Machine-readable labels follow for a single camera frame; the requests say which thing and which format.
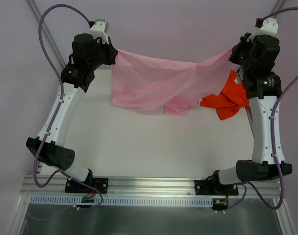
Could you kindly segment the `pink t shirt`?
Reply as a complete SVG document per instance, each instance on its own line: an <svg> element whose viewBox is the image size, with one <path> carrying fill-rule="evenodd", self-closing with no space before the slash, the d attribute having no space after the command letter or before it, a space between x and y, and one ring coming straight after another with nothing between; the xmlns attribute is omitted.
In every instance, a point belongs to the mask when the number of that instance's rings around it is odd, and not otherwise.
<svg viewBox="0 0 298 235"><path fill-rule="evenodd" d="M119 50L111 68L113 106L184 116L208 95L218 95L231 70L232 51L201 63L158 59Z"/></svg>

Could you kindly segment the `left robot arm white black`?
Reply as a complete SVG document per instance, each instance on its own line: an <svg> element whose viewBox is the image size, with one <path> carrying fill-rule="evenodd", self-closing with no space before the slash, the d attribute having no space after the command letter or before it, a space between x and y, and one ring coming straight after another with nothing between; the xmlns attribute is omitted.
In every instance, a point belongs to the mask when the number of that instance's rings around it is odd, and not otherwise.
<svg viewBox="0 0 298 235"><path fill-rule="evenodd" d="M75 162L75 151L65 148L66 134L73 114L102 65L115 64L118 51L110 37L78 34L72 42L69 61L59 76L59 91L47 121L36 138L26 146L35 158L34 166L43 163L73 180L82 192L93 187L90 169Z"/></svg>

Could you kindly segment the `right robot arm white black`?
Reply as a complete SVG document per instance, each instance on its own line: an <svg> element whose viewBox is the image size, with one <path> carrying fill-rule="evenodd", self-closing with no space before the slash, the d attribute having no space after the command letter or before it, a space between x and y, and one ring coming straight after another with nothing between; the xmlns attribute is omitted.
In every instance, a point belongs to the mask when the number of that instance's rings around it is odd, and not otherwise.
<svg viewBox="0 0 298 235"><path fill-rule="evenodd" d="M281 79L272 69L280 52L275 36L246 33L233 47L230 62L239 65L239 76L249 101L252 117L253 153L234 167L213 172L204 185L208 192L223 195L240 183L279 179L293 171L285 162L279 133Z"/></svg>

